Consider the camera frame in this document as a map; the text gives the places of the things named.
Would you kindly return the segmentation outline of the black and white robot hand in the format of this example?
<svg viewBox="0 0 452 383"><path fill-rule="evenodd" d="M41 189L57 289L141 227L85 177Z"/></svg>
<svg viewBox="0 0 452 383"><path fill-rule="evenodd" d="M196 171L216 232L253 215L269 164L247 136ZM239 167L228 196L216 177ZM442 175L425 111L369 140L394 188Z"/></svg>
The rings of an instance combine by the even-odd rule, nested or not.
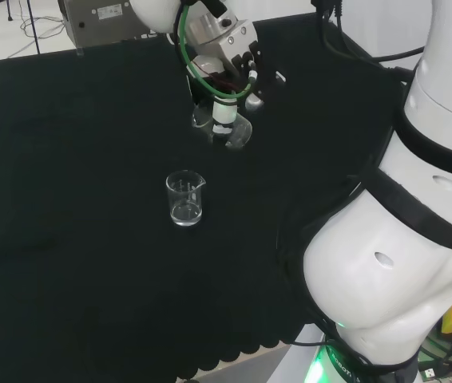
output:
<svg viewBox="0 0 452 383"><path fill-rule="evenodd" d="M252 124L242 113L261 109L287 82L263 58L254 25L210 14L183 22L178 30L178 53L195 104L192 125L229 148L246 145Z"/></svg>

